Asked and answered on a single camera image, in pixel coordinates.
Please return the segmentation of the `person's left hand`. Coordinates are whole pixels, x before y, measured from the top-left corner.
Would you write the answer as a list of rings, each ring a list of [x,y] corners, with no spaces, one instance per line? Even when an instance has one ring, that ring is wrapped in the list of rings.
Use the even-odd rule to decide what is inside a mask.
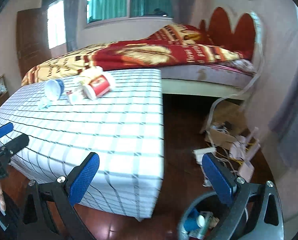
[[[5,199],[3,196],[3,190],[1,187],[1,183],[0,183],[0,210],[5,212],[6,211],[6,204],[5,204]]]

